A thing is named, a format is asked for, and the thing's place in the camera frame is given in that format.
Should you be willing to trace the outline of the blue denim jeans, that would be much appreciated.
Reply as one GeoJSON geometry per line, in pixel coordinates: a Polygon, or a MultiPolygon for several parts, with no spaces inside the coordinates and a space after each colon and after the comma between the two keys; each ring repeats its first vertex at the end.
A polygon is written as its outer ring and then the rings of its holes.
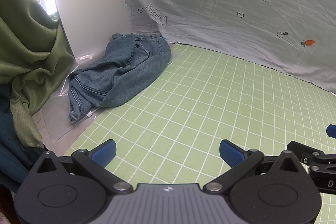
{"type": "Polygon", "coordinates": [[[103,57],[69,75],[68,119],[75,123],[93,107],[125,104],[152,84],[170,59],[161,35],[113,34],[103,57]]]}

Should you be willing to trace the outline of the clear plastic storage bag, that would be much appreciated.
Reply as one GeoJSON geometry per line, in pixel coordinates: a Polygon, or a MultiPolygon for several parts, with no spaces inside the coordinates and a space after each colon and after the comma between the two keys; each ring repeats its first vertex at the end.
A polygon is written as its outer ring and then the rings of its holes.
{"type": "Polygon", "coordinates": [[[41,133],[46,147],[50,147],[72,130],[79,128],[81,123],[91,122],[97,117],[98,108],[92,107],[88,114],[78,121],[71,122],[69,120],[70,101],[68,93],[70,88],[68,78],[71,73],[87,67],[102,57],[103,54],[103,51],[100,50],[76,57],[61,84],[52,92],[41,109],[33,115],[33,121],[41,133]]]}

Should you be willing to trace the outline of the green grid cutting mat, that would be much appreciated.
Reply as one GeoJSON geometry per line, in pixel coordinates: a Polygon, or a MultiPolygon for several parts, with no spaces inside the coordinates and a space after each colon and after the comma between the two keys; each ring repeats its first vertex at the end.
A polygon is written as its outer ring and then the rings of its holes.
{"type": "Polygon", "coordinates": [[[222,53],[184,45],[172,51],[158,79],[126,104],[97,111],[62,154],[113,139],[108,170],[132,185],[203,185],[229,169],[219,155],[223,139],[266,155],[293,140],[335,153],[326,135],[335,124],[334,94],[222,53]]]}

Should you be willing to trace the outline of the dark blue fabric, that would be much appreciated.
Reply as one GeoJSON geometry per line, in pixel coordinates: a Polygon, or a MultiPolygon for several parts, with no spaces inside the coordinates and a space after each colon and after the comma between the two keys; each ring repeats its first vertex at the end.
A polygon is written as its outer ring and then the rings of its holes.
{"type": "Polygon", "coordinates": [[[17,192],[46,147],[24,147],[14,129],[10,85],[1,85],[1,184],[17,192]]]}

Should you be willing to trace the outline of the green curtain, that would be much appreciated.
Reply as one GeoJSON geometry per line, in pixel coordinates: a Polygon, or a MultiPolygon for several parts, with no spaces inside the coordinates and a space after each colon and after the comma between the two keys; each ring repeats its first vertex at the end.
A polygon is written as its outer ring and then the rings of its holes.
{"type": "Polygon", "coordinates": [[[10,109],[23,146],[43,147],[32,116],[73,61],[61,23],[37,0],[1,0],[1,84],[11,85],[10,109]]]}

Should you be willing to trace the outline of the grey carrot print sheet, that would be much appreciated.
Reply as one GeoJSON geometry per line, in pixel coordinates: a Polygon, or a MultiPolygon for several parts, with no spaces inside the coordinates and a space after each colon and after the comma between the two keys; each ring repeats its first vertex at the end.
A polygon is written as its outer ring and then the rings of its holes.
{"type": "Polygon", "coordinates": [[[159,32],[335,92],[335,0],[125,0],[133,32],[159,32]]]}

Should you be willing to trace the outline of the white upright board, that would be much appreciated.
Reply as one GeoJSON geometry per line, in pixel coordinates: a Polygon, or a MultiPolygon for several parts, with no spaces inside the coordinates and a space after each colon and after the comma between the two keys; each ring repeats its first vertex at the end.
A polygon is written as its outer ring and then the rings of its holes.
{"type": "Polygon", "coordinates": [[[112,34],[131,32],[125,0],[55,0],[74,57],[104,51],[112,34]]]}

